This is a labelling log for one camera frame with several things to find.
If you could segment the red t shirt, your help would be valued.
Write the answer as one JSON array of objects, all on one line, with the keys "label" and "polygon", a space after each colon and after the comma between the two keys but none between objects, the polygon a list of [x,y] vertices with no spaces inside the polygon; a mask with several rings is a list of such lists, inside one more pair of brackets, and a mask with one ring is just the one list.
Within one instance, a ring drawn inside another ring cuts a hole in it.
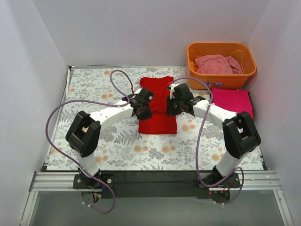
[{"label": "red t shirt", "polygon": [[163,78],[143,77],[140,86],[151,91],[155,97],[149,102],[152,117],[139,121],[138,132],[151,135],[169,135],[177,133],[175,116],[167,115],[166,98],[170,91],[166,88],[174,80],[171,76]]}]

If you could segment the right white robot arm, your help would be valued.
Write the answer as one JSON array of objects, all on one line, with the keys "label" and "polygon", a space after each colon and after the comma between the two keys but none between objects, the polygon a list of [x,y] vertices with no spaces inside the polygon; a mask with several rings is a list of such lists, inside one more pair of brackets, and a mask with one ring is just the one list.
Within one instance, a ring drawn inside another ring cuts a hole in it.
[{"label": "right white robot arm", "polygon": [[187,84],[171,82],[167,89],[167,115],[188,113],[210,122],[223,130],[226,152],[214,166],[212,172],[202,178],[199,183],[211,188],[222,184],[236,170],[241,161],[261,144],[260,135],[251,115],[248,112],[236,113],[218,107],[201,96],[193,96]]}]

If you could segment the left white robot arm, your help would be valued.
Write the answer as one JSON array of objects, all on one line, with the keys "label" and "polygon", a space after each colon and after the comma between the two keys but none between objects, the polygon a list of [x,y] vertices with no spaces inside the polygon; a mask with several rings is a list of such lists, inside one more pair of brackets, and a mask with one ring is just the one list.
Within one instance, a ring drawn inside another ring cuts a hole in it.
[{"label": "left white robot arm", "polygon": [[92,113],[80,111],[76,114],[65,138],[80,164],[78,170],[81,181],[88,187],[99,186],[99,182],[92,179],[92,176],[99,178],[101,174],[94,154],[101,131],[133,116],[139,120],[151,118],[149,102],[153,97],[154,94],[151,91],[140,88],[133,94],[123,97],[115,107],[109,106]]}]

